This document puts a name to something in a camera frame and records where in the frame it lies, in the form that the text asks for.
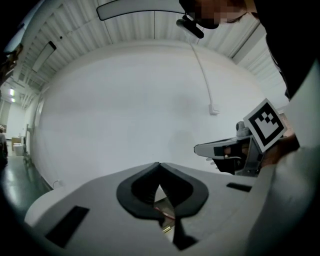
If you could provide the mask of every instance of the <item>person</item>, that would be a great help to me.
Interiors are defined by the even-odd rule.
[[[0,145],[2,145],[2,152],[5,157],[8,156],[7,139],[4,135],[4,130],[0,128]]]
[[[194,21],[201,23],[236,23],[244,15],[258,19],[266,31],[266,43],[275,66],[286,84],[285,95],[290,100],[311,66],[319,57],[318,8],[312,2],[290,0],[179,0]],[[266,153],[261,167],[276,164],[283,156],[299,148],[293,134],[281,138]],[[242,152],[248,154],[248,145]],[[226,155],[231,153],[227,147]]]

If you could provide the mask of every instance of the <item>fluorescent light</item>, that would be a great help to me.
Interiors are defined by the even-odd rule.
[[[53,42],[48,42],[46,46],[43,48],[42,52],[40,52],[38,58],[35,60],[33,64],[32,70],[34,72],[38,72],[41,66],[45,63],[45,61],[50,57],[50,55],[57,49]]]
[[[186,13],[178,0],[121,0],[108,2],[96,9],[101,21],[123,14],[146,11],[163,11],[178,14]]]

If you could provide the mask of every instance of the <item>ceiling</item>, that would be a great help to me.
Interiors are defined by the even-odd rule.
[[[14,70],[15,81],[24,82],[32,90],[40,91],[56,72],[88,52],[110,44],[145,39],[168,39],[188,42],[182,29],[176,26],[181,14],[163,11],[145,11],[124,14],[100,21],[96,8],[108,0],[60,0],[49,10],[40,27],[24,38],[24,53]],[[192,43],[234,58],[259,26],[250,15],[239,23],[220,25],[215,30],[203,29],[204,38],[193,38]],[[52,41],[57,49],[35,73],[31,67],[45,45]],[[277,109],[288,100],[283,97],[285,85],[274,67],[267,45],[255,44],[255,56],[246,56],[238,65],[252,72],[266,97]]]

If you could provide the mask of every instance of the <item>black sleeve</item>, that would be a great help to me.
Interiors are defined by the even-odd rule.
[[[291,99],[319,57],[318,8],[312,1],[254,2],[269,51],[286,84],[286,96]]]

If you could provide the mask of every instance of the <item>white container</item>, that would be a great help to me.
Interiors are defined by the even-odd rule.
[[[22,157],[24,155],[24,146],[21,143],[14,143],[13,148],[16,156]]]

